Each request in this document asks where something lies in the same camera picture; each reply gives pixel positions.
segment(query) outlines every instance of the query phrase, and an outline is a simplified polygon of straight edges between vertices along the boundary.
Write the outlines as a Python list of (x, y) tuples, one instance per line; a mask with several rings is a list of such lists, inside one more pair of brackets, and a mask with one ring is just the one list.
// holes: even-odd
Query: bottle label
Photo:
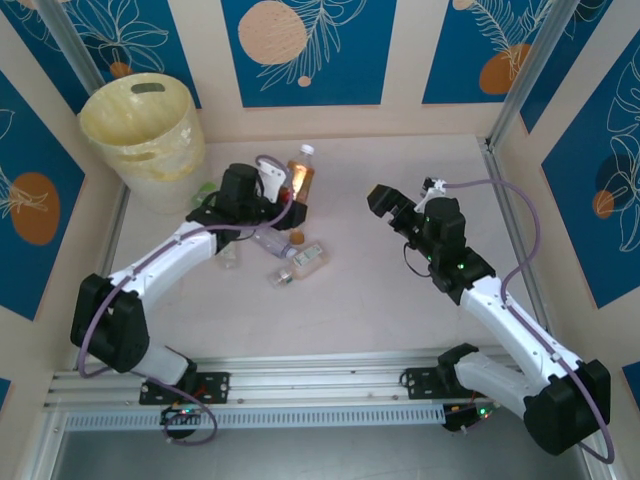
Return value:
[(321, 253), (322, 248), (320, 248), (320, 245), (312, 245), (303, 252), (294, 256), (293, 263), (295, 263), (298, 267), (304, 267), (307, 263), (309, 263)]

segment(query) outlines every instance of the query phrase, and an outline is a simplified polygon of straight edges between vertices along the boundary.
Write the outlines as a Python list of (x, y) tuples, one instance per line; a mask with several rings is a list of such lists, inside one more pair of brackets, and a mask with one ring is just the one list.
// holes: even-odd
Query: bottle cap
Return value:
[(306, 153), (307, 155), (313, 155), (316, 149), (313, 148), (311, 145), (305, 144), (300, 147), (300, 151), (302, 153)]
[(302, 245), (304, 243), (304, 233), (297, 228), (289, 234), (289, 241), (293, 245)]

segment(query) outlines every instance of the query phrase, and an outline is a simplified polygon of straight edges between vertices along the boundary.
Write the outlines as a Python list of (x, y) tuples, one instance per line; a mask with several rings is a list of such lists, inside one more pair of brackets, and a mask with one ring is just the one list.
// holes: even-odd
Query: floral wall pattern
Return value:
[(377, 105), (395, 0), (223, 0), (247, 107)]
[[(171, 75), (189, 87), (200, 107), (167, 0), (59, 0), (105, 81), (132, 73)], [(88, 95), (28, 0), (0, 0), (31, 53), (78, 113)]]
[(587, 44), (613, 0), (582, 0), (547, 60), (520, 115), (528, 132), (533, 130), (558, 87)]
[(1, 72), (0, 151), (0, 305), (34, 320), (84, 172)]
[(598, 307), (640, 286), (640, 32), (543, 162)]
[[(557, 1), (449, 0), (422, 103), (502, 102)], [(599, 19), (608, 2), (581, 0), (565, 41), (584, 45), (584, 24)]]

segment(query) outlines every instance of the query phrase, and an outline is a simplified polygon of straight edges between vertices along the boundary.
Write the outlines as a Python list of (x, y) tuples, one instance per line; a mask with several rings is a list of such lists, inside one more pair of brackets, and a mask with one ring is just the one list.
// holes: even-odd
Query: white line drawing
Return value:
[(164, 72), (164, 63), (153, 49), (167, 42), (169, 31), (138, 20), (138, 0), (107, 0), (106, 6), (104, 3), (71, 0), (63, 4), (87, 48), (97, 51), (112, 73), (114, 65), (124, 70), (120, 72), (123, 74), (133, 73), (134, 67)]
[[(355, 9), (347, 9), (356, 1)], [(265, 81), (260, 91), (281, 81), (287, 85), (297, 81), (308, 87), (323, 64), (331, 61), (332, 50), (340, 53), (339, 27), (356, 18), (366, 4), (367, 0), (256, 3), (240, 21), (238, 31), (247, 55), (262, 66), (258, 78)], [(245, 26), (253, 29), (253, 34)]]
[(36, 40), (43, 42), (52, 50), (60, 51), (51, 32), (40, 18), (31, 0), (2, 0), (11, 13), (22, 23), (22, 26)]
[[(7, 109), (0, 109), (0, 141), (11, 129), (13, 122), (13, 116), (15, 112)], [(2, 218), (5, 218), (11, 210), (14, 208), (17, 212), (20, 212), (20, 208), (30, 207), (46, 212), (49, 209), (43, 202), (46, 200), (48, 193), (43, 195), (31, 195), (24, 190), (17, 188), (13, 185), (0, 167), (0, 212), (2, 212)]]
[(569, 23), (564, 29), (564, 33), (573, 40), (576, 34), (576, 27), (578, 23), (591, 23), (595, 22), (600, 15), (604, 11), (604, 6), (606, 5), (607, 0), (600, 0), (600, 3), (596, 5), (587, 5), (583, 2), (580, 2), (576, 7), (576, 11), (573, 12), (573, 16)]
[(595, 213), (600, 218), (620, 214), (618, 249), (623, 253), (640, 246), (640, 141), (636, 137), (639, 126), (640, 47), (620, 75), (611, 101), (607, 130), (612, 134), (610, 146), (615, 156), (615, 172), (594, 201)]
[[(488, 38), (494, 51), (509, 61), (509, 78), (515, 79), (529, 52), (535, 34), (549, 16), (551, 7), (558, 0), (528, 0), (524, 12), (516, 16), (511, 0), (451, 0), (456, 10), (468, 10), (475, 16), (482, 36)], [(565, 28), (565, 34), (573, 40), (578, 22), (594, 22), (604, 10), (607, 0), (597, 5), (581, 2)]]
[[(14, 7), (11, 11), (34, 38), (60, 51), (37, 11), (29, 8), (33, 7), (30, 0), (2, 1)], [(94, 61), (101, 63), (99, 69), (110, 70), (114, 77), (131, 74), (136, 68), (164, 72), (164, 62), (154, 48), (167, 42), (169, 31), (138, 20), (138, 0), (64, 0), (62, 8), (94, 53)]]

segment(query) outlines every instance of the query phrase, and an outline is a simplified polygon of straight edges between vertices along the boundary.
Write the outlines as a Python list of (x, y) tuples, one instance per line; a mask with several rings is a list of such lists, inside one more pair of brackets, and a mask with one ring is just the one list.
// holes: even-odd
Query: small plastic bottle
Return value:
[(237, 248), (238, 247), (236, 245), (236, 242), (231, 242), (229, 243), (229, 245), (220, 250), (220, 252), (216, 255), (218, 265), (220, 265), (225, 270), (238, 268), (238, 264), (240, 262), (238, 260)]
[(256, 230), (251, 238), (267, 252), (278, 258), (291, 258), (298, 253), (289, 239), (273, 228)]
[(327, 252), (319, 243), (312, 243), (300, 253), (291, 257), (291, 264), (280, 268), (269, 276), (274, 287), (284, 287), (293, 280), (304, 280), (329, 261)]

